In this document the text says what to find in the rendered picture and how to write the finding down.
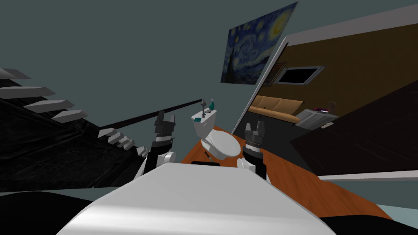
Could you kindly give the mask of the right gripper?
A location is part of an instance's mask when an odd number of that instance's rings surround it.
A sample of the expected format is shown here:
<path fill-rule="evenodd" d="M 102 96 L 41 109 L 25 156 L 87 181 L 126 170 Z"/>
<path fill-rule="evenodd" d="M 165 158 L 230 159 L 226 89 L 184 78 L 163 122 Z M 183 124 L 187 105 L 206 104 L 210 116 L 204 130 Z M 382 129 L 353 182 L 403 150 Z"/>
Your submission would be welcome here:
<path fill-rule="evenodd" d="M 255 144 L 262 144 L 263 137 L 265 135 L 265 125 L 262 120 L 257 123 L 257 131 L 251 130 L 251 124 L 246 123 L 245 128 L 245 140 L 246 142 L 253 142 Z"/>

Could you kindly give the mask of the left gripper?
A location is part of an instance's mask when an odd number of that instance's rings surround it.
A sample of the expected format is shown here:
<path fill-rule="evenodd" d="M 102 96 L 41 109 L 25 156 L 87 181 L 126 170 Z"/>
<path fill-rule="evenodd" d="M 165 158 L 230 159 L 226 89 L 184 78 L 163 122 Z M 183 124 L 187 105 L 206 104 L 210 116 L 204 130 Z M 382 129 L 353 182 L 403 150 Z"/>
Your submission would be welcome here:
<path fill-rule="evenodd" d="M 164 121 L 164 111 L 159 111 L 157 120 L 154 122 L 155 133 L 172 133 L 175 127 L 175 115 L 171 115 L 169 121 Z"/>

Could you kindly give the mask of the tan sofa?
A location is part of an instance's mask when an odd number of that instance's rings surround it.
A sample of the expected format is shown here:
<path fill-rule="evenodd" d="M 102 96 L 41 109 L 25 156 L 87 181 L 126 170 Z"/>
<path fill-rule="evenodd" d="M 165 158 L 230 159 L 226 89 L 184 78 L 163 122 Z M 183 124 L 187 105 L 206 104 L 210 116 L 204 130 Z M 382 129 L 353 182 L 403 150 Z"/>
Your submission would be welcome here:
<path fill-rule="evenodd" d="M 257 95 L 249 106 L 248 112 L 297 124 L 300 119 L 294 113 L 302 104 L 303 101 L 299 100 Z"/>

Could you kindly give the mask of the white toilet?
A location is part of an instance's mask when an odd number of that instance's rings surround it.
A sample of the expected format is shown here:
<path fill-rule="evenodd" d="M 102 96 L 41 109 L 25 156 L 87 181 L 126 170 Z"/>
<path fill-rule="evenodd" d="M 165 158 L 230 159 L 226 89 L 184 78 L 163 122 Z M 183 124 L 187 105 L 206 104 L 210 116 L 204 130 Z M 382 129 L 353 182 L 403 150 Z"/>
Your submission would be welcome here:
<path fill-rule="evenodd" d="M 204 149 L 220 160 L 238 156 L 241 153 L 238 140 L 227 132 L 214 129 L 217 111 L 213 110 L 205 114 L 205 118 L 202 118 L 202 112 L 191 116 L 196 134 L 201 138 Z M 194 122 L 195 118 L 201 118 L 201 121 Z"/>

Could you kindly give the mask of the brown framed picture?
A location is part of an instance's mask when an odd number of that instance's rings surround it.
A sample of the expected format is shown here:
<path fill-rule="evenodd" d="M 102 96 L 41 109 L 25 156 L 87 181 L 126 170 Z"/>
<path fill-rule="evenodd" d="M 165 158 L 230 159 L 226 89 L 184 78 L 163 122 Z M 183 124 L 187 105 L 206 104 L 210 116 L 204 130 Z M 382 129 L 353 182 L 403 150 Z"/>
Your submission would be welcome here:
<path fill-rule="evenodd" d="M 286 62 L 276 62 L 268 73 L 262 86 L 271 87 L 272 84 L 277 80 L 278 76 L 282 73 L 286 64 Z"/>

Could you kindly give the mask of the grey side table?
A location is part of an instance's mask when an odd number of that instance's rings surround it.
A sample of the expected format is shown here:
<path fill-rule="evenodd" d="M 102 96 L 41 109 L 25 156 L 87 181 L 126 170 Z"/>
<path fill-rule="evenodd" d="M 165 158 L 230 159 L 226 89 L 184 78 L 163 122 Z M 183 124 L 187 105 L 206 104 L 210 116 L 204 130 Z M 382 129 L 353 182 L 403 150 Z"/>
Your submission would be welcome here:
<path fill-rule="evenodd" d="M 335 102 L 328 102 L 326 109 L 305 109 L 296 116 L 300 119 L 296 126 L 308 130 L 329 126 L 331 125 L 330 123 L 338 118 L 338 116 L 334 115 L 335 109 Z"/>

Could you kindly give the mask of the grey framed black window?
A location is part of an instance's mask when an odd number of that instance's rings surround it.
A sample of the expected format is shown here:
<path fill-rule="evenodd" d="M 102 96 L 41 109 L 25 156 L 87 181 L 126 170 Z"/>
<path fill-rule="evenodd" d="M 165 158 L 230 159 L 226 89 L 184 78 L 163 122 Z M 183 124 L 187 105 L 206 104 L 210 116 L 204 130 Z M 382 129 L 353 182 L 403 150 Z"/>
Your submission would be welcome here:
<path fill-rule="evenodd" d="M 309 84 L 326 66 L 287 67 L 281 72 L 274 84 Z"/>

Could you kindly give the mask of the blue starry night painting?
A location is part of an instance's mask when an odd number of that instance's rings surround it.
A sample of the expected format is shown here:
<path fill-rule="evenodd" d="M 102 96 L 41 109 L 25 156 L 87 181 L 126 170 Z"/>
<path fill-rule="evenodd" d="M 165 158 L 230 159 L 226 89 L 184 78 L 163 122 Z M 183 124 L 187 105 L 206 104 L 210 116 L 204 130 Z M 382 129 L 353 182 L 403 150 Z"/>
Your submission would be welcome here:
<path fill-rule="evenodd" d="M 297 2 L 229 30 L 221 83 L 257 83 Z"/>

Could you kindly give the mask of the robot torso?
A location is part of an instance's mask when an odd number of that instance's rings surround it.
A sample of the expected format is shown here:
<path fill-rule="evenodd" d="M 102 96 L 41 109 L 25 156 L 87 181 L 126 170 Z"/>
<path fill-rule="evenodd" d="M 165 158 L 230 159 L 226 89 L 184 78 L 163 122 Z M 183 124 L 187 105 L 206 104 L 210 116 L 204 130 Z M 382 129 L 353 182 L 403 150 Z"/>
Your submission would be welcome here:
<path fill-rule="evenodd" d="M 244 168 L 167 163 L 95 200 L 57 235 L 336 235 Z"/>

